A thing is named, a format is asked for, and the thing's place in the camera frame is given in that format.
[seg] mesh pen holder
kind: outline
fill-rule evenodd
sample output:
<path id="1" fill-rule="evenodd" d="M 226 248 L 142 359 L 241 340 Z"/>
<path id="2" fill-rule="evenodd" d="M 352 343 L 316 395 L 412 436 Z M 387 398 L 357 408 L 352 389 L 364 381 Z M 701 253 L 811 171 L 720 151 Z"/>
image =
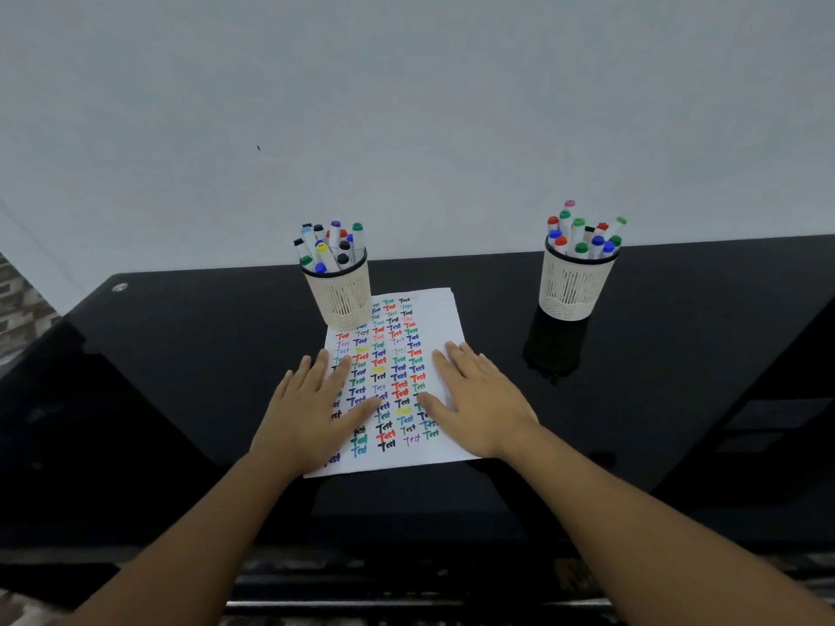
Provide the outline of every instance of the mesh pen holder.
<path id="1" fill-rule="evenodd" d="M 327 326 L 337 331 L 355 330 L 371 319 L 371 283 L 368 251 L 347 270 L 318 274 L 301 268 Z"/>
<path id="2" fill-rule="evenodd" d="M 539 307 L 559 320 L 587 318 L 595 308 L 619 253 L 601 260 L 581 260 L 558 253 L 546 240 L 542 279 L 539 280 Z"/>

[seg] desk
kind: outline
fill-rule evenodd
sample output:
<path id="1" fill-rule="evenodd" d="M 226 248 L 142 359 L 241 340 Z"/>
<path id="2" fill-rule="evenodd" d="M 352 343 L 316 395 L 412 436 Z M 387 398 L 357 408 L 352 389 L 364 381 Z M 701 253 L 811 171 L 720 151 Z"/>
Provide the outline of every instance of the desk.
<path id="1" fill-rule="evenodd" d="M 545 426 L 719 533 L 835 546 L 835 237 L 628 247 L 569 325 L 538 312 L 541 262 L 372 261 L 371 287 L 451 287 L 468 342 Z M 111 277 L 0 380 L 0 492 L 17 502 L 0 547 L 149 543 L 246 451 L 325 330 L 297 267 Z M 570 552 L 541 512 L 498 463 L 417 466 L 297 483 L 258 544 Z"/>

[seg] right hand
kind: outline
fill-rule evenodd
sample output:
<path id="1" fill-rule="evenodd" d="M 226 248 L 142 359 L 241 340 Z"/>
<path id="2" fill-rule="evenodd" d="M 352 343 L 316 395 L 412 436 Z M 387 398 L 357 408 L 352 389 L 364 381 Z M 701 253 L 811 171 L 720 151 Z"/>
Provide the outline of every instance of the right hand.
<path id="1" fill-rule="evenodd" d="M 417 402 L 467 452 L 506 459 L 517 434 L 538 426 L 534 409 L 484 354 L 476 356 L 467 343 L 458 347 L 452 341 L 447 352 L 452 362 L 437 349 L 432 359 L 453 396 L 455 410 L 430 393 L 419 393 Z"/>

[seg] white paper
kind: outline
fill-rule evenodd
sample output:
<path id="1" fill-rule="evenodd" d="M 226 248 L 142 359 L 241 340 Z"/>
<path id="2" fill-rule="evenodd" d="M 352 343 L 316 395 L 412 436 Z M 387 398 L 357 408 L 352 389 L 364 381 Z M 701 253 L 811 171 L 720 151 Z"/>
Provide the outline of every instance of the white paper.
<path id="1" fill-rule="evenodd" d="M 328 330 L 325 349 L 333 366 L 344 356 L 353 358 L 333 405 L 334 416 L 373 396 L 380 397 L 382 405 L 326 466 L 305 477 L 475 459 L 415 401 L 415 394 L 426 391 L 452 406 L 452 397 L 435 371 L 432 351 L 444 351 L 447 340 L 464 340 L 453 291 L 379 294 L 371 300 L 371 321 L 342 334 Z"/>

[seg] white wall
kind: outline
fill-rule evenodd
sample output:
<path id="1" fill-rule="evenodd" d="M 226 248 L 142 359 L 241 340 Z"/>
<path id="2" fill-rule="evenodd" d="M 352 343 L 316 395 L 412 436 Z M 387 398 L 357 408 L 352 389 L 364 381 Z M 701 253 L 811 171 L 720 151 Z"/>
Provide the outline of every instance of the white wall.
<path id="1" fill-rule="evenodd" d="M 111 273 L 835 232 L 835 0 L 0 0 L 0 250 Z"/>

